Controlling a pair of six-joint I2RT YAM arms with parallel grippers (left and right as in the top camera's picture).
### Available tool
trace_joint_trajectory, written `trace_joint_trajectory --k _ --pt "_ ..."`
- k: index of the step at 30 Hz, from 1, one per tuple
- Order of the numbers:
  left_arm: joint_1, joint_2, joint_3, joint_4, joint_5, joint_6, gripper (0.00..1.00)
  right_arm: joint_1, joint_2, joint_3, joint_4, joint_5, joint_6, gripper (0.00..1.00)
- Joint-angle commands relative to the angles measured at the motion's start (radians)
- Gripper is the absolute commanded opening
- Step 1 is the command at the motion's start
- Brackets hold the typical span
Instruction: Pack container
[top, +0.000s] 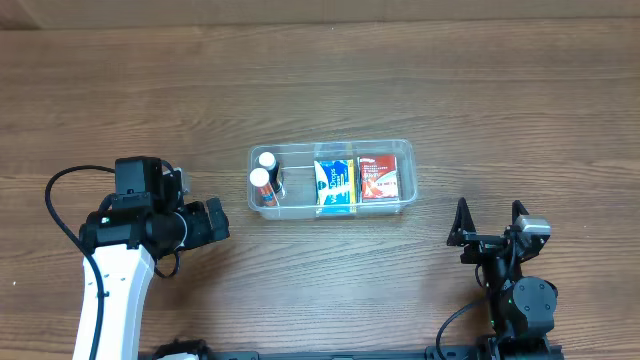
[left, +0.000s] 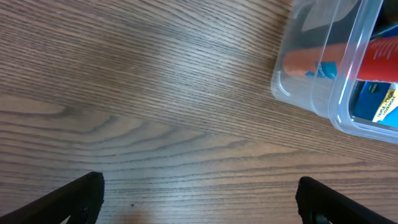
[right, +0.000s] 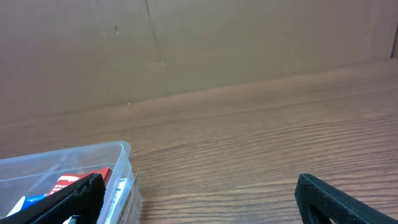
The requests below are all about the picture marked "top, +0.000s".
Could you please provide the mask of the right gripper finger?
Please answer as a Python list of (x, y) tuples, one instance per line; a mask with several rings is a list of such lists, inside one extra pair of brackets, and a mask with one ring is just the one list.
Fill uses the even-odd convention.
[(476, 234), (476, 228), (471, 217), (466, 199), (458, 200), (456, 214), (447, 239), (448, 245), (465, 245), (468, 237)]
[(524, 207), (524, 205), (520, 200), (515, 200), (512, 203), (512, 219), (513, 220), (517, 220), (518, 217), (521, 215), (528, 215), (528, 214), (529, 212), (527, 211), (527, 209)]

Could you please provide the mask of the orange tube white cap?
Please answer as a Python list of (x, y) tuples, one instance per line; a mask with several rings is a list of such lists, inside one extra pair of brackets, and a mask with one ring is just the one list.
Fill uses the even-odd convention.
[(276, 192), (271, 185), (269, 172), (264, 168), (255, 168), (249, 174), (250, 183), (259, 191), (266, 206), (277, 206)]

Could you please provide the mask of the dark bottle white cap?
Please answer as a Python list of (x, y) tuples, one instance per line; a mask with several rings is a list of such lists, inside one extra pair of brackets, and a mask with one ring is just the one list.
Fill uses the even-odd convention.
[(284, 189), (281, 178), (280, 162), (276, 159), (272, 152), (263, 152), (258, 157), (259, 165), (264, 168), (270, 178), (270, 184), (276, 194), (284, 197), (286, 191)]

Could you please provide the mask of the red medicine box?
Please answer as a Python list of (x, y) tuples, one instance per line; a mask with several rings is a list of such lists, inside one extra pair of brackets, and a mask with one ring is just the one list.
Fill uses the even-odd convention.
[(399, 198), (397, 160), (394, 155), (361, 156), (358, 165), (363, 202)]

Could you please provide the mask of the blue yellow lozenge box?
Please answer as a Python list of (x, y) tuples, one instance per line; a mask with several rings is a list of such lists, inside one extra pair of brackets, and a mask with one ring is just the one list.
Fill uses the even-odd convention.
[(318, 215), (355, 214), (356, 180), (353, 159), (314, 162)]

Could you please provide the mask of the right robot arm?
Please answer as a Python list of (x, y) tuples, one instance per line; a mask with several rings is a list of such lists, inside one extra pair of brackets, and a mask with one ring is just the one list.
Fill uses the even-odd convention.
[[(475, 267), (485, 294), (451, 315), (440, 327), (435, 346), (438, 359), (554, 360), (562, 347), (552, 345), (547, 334), (554, 329), (558, 290), (551, 282), (525, 276), (521, 264), (538, 256), (551, 237), (550, 222), (529, 214), (523, 204), (512, 203), (512, 222), (500, 235), (477, 232), (465, 199), (458, 201), (447, 244), (461, 247), (460, 261)], [(494, 333), (473, 345), (443, 347), (442, 336), (453, 320), (486, 304)]]

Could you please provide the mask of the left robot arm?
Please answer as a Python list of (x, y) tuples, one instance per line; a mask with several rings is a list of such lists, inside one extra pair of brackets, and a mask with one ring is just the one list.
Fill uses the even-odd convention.
[(229, 237), (219, 199), (187, 203), (184, 173), (153, 157), (119, 159), (115, 191), (79, 231), (84, 296), (73, 356), (135, 359), (156, 263)]

